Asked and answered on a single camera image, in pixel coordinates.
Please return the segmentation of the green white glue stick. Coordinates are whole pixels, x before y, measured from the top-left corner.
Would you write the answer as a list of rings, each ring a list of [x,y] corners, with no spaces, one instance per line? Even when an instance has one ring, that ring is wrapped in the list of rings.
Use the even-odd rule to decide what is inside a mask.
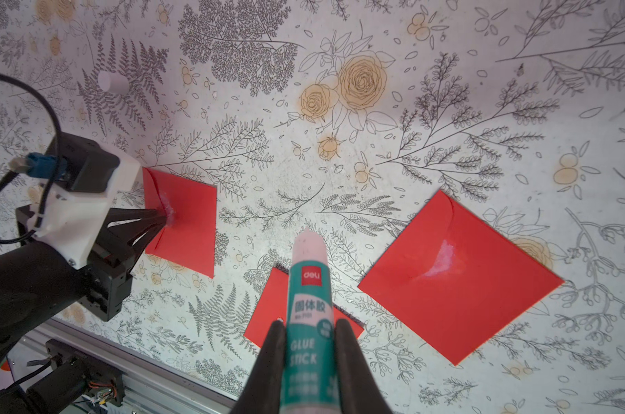
[[[281,413],[341,412],[335,322],[326,244],[305,229],[294,240],[288,274]]]

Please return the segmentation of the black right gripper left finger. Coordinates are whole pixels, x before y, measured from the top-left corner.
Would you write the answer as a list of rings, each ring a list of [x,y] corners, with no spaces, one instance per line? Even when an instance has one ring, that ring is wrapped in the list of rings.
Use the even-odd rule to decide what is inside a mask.
[[[274,321],[257,356],[250,377],[230,414],[277,414],[285,366],[286,327]]]

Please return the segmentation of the red envelope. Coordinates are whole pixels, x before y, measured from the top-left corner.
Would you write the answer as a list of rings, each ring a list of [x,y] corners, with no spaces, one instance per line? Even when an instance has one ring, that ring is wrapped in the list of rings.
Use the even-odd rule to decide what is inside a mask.
[[[454,365],[562,279],[442,191],[359,284]]]
[[[285,324],[291,317],[294,324],[305,324],[314,328],[321,326],[323,333],[330,332],[331,322],[344,319],[350,323],[355,337],[358,338],[364,328],[336,305],[331,305],[331,300],[324,296],[325,292],[317,292],[317,287],[331,288],[330,269],[322,265],[319,270],[322,275],[317,278],[317,285],[310,285],[312,293],[295,293],[290,305],[289,275],[274,267],[244,336],[261,348],[272,322],[281,320]]]
[[[142,174],[145,207],[167,218],[145,252],[213,278],[217,189],[151,168]]]

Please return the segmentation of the white glue stick cap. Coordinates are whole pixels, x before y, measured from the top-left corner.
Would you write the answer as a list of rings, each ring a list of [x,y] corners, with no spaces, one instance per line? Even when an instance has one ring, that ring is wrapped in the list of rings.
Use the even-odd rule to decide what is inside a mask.
[[[129,79],[117,72],[99,71],[97,82],[103,92],[127,95],[130,91]]]

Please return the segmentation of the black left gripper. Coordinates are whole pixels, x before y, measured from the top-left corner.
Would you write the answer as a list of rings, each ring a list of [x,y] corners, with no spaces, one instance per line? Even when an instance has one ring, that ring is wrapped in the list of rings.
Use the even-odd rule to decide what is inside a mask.
[[[98,319],[108,322],[121,312],[131,294],[131,270],[166,222],[156,209],[110,208],[81,269],[86,293],[80,303]]]

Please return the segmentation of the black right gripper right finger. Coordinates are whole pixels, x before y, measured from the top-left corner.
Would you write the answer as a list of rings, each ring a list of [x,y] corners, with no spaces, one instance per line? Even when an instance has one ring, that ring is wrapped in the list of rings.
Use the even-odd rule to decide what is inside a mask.
[[[342,413],[392,414],[371,374],[350,323],[344,319],[336,323],[335,355]]]

